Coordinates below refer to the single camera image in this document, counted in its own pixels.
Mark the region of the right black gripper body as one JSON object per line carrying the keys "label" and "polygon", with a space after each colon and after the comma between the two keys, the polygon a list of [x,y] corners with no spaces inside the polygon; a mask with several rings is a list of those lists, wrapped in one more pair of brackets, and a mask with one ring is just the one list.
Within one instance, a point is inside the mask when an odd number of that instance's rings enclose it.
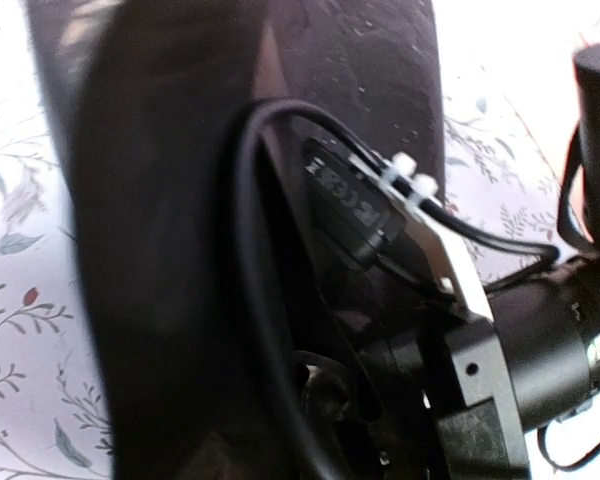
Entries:
{"label": "right black gripper body", "polygon": [[339,479],[526,479],[520,416],[486,320],[342,331],[294,355],[301,409]]}

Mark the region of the black wrapping paper sheet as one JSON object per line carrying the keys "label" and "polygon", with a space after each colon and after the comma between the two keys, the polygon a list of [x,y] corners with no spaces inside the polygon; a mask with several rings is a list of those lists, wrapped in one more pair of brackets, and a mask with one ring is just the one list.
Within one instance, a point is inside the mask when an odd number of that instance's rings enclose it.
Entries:
{"label": "black wrapping paper sheet", "polygon": [[117,479],[289,479],[230,246],[248,107],[325,107],[444,176],[428,1],[29,1]]}

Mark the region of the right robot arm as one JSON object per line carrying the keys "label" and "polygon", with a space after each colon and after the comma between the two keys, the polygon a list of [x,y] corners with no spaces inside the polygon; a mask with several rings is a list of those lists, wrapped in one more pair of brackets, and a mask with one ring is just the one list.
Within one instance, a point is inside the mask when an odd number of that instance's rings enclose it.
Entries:
{"label": "right robot arm", "polygon": [[332,117],[341,156],[314,139],[303,160],[318,232],[344,270],[379,272],[390,301],[327,312],[345,328],[331,353],[299,351],[300,404],[348,474],[369,479],[526,479],[524,436],[600,391],[600,44],[574,58],[583,118],[564,179],[594,179],[592,240],[565,206],[558,231],[576,249],[479,230],[448,213],[428,177],[397,173]]}

